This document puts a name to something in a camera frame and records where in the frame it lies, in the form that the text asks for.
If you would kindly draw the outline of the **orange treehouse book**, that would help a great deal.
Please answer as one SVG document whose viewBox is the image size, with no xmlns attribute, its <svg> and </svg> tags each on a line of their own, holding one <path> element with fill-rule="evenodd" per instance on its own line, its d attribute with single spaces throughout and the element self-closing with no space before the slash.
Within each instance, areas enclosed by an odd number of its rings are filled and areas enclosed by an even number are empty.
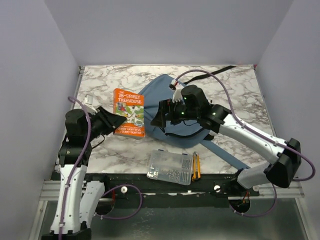
<svg viewBox="0 0 320 240">
<path fill-rule="evenodd" d="M 143 95 L 115 88 L 113 113 L 126 118 L 125 122 L 115 130 L 115 135 L 134 139 L 142 139 L 146 136 Z"/>
</svg>

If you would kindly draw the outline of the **blue student backpack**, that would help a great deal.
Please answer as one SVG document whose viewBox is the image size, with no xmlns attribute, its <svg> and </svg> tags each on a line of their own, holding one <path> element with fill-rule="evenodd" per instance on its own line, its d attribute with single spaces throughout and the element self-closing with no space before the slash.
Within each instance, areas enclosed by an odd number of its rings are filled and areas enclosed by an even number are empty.
<svg viewBox="0 0 320 240">
<path fill-rule="evenodd" d="M 189 120 L 186 124 L 168 124 L 162 129 L 151 125 L 151 121 L 158 112 L 159 101 L 172 97 L 169 84 L 173 79 L 167 74 L 162 74 L 139 92 L 144 96 L 145 133 L 153 139 L 181 149 L 189 149 L 201 144 L 237 170 L 248 168 L 248 165 L 212 142 L 213 136 L 209 134 L 209 131 L 194 120 Z"/>
</svg>

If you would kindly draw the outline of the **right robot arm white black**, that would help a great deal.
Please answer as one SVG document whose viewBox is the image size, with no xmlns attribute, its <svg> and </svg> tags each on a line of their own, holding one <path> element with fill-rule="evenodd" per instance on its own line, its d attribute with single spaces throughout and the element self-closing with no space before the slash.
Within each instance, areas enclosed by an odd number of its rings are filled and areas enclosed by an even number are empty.
<svg viewBox="0 0 320 240">
<path fill-rule="evenodd" d="M 288 188 L 301 165 L 301 144 L 295 138 L 285 140 L 269 135 L 232 114 L 222 105 L 210 103 L 196 85 L 181 91 L 182 101 L 161 100 L 151 125 L 164 129 L 166 123 L 177 125 L 194 120 L 206 130 L 230 137 L 247 146 L 264 159 L 266 164 L 240 169 L 230 183 L 230 191 L 241 196 L 253 186 L 271 183 Z"/>
</svg>

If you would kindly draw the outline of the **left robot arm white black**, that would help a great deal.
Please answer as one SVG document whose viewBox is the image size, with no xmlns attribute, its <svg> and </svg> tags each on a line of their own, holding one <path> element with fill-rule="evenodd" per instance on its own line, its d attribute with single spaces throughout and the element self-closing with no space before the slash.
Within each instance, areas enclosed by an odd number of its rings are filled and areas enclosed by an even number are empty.
<svg viewBox="0 0 320 240">
<path fill-rule="evenodd" d="M 91 222 L 100 198 L 111 191 L 106 176 L 85 179 L 92 140 L 113 133 L 126 117 L 98 107 L 92 113 L 72 109 L 65 114 L 66 134 L 58 152 L 60 188 L 55 217 L 43 240 L 89 240 Z"/>
</svg>

